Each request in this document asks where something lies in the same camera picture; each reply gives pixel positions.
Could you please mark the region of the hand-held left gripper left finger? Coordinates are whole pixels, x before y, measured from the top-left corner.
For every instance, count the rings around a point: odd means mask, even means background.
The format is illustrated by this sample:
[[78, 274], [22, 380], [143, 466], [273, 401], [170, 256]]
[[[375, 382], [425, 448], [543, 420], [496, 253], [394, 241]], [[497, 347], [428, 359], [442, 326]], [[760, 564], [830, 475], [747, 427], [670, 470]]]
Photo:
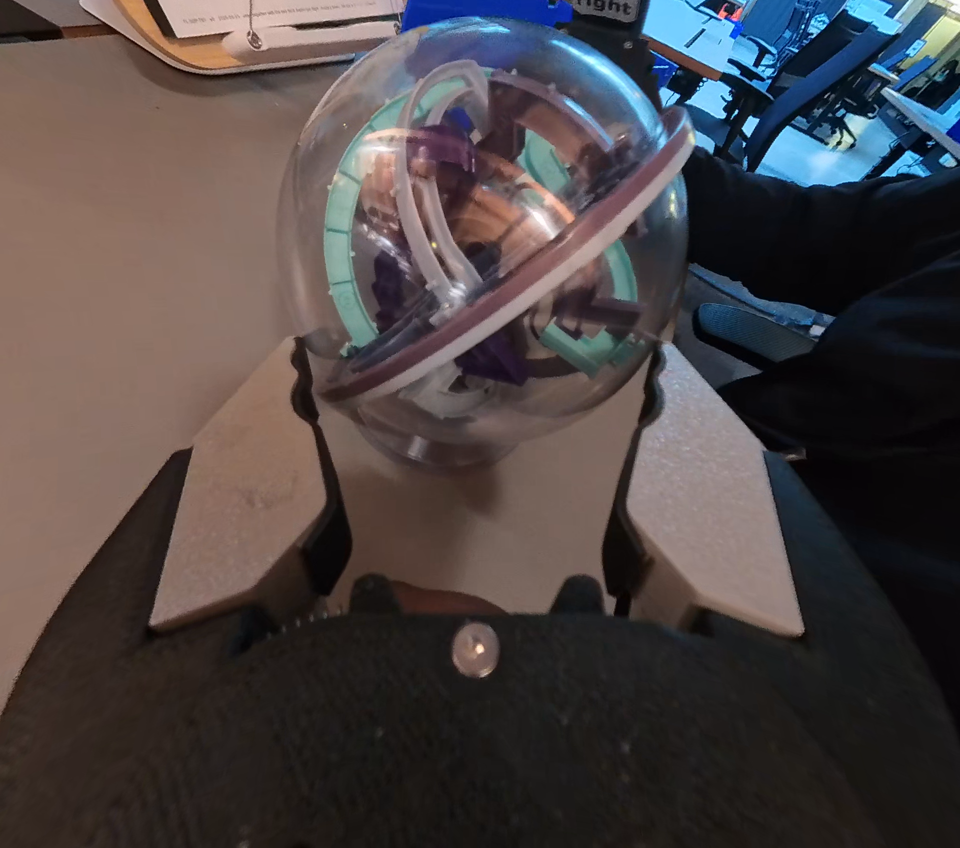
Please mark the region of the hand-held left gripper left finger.
[[198, 433], [153, 630], [247, 608], [281, 623], [332, 595], [353, 537], [312, 383], [304, 341], [288, 338]]

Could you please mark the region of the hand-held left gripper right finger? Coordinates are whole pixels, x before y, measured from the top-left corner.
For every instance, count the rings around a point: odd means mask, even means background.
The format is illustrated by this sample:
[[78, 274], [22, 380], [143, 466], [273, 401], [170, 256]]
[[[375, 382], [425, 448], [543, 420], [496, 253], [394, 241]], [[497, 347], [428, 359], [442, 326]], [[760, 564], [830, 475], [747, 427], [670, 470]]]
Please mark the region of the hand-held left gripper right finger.
[[673, 345], [652, 358], [630, 442], [603, 544], [615, 612], [678, 630], [711, 612], [799, 638], [766, 451]]

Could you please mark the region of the clear ball stand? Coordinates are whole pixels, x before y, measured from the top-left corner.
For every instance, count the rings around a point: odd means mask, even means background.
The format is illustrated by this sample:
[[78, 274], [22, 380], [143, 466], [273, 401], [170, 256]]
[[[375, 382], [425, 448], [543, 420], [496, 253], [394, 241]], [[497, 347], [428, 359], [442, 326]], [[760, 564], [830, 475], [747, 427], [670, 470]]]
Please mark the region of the clear ball stand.
[[513, 453], [518, 444], [451, 444], [404, 433], [362, 413], [350, 416], [364, 439], [391, 460], [432, 471], [485, 469]]

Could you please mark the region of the clear plastic maze ball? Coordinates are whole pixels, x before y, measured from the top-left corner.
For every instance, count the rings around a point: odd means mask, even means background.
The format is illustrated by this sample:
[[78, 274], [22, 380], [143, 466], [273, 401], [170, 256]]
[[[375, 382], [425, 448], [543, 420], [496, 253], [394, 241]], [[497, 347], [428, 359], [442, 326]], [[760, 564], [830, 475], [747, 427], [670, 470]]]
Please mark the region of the clear plastic maze ball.
[[695, 149], [686, 109], [546, 26], [454, 19], [366, 54], [312, 112], [278, 206], [318, 408], [451, 444], [598, 409], [676, 315]]

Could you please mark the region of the person's right forearm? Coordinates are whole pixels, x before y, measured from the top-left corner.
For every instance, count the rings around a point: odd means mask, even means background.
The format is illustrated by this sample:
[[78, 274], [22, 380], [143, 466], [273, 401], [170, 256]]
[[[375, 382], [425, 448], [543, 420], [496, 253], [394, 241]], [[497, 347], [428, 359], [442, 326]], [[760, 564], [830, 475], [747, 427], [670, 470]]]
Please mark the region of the person's right forearm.
[[935, 263], [958, 269], [956, 168], [801, 186], [698, 148], [682, 177], [689, 260], [761, 299], [838, 315]]

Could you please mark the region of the person's dark clothing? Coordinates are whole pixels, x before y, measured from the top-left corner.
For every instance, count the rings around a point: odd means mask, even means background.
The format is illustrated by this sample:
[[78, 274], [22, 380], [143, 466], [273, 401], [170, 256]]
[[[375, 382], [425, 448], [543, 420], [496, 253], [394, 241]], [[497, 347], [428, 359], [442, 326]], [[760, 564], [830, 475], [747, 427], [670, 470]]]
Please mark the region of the person's dark clothing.
[[722, 397], [768, 446], [804, 451], [903, 616], [957, 648], [958, 251], [753, 286], [833, 321]]

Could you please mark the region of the dark blue office chair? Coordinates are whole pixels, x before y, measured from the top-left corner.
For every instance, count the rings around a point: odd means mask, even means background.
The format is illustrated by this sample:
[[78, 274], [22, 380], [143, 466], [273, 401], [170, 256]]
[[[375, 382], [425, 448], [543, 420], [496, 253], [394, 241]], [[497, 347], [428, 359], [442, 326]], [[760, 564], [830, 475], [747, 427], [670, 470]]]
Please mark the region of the dark blue office chair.
[[779, 136], [868, 69], [897, 38], [903, 24], [886, 15], [842, 10], [820, 34], [769, 79], [733, 62], [721, 82], [731, 90], [733, 113], [714, 156], [755, 170]]

